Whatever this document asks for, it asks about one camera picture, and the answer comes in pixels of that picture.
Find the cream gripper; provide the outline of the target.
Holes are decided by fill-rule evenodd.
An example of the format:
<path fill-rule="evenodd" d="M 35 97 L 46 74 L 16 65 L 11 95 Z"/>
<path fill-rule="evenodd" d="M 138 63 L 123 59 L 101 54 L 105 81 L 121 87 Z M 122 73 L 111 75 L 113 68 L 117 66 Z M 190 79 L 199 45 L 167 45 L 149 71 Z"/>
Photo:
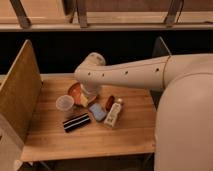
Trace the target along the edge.
<path fill-rule="evenodd" d="M 100 91 L 100 87 L 81 84 L 80 88 L 81 88 L 80 104 L 83 107 L 87 107 L 92 101 L 94 101 L 97 98 L 98 93 Z"/>

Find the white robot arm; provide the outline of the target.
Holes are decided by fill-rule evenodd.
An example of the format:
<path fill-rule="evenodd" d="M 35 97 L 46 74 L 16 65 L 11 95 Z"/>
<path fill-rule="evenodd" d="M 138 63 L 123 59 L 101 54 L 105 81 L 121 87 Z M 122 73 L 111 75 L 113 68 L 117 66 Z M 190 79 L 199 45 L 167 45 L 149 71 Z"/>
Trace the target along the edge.
<path fill-rule="evenodd" d="M 213 171 L 213 53 L 111 66 L 91 53 L 74 76 L 87 95 L 103 84 L 160 91 L 154 171 Z"/>

